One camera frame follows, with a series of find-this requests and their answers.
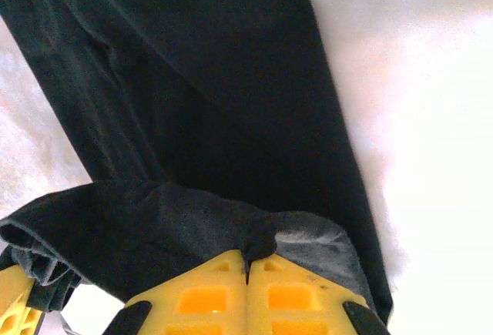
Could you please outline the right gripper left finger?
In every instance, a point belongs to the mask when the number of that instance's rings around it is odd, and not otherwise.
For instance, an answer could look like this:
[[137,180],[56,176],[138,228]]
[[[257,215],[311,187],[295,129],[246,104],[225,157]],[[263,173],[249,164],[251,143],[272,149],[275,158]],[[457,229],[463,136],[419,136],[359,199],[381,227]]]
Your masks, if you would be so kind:
[[230,250],[129,300],[105,334],[245,334],[247,272]]

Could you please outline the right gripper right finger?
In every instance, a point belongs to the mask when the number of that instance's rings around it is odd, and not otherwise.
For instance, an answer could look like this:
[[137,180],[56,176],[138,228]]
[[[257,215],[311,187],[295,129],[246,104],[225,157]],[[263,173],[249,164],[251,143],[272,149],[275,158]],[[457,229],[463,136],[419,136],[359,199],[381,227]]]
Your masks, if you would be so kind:
[[277,254],[250,266],[246,332],[263,335],[389,333],[362,296]]

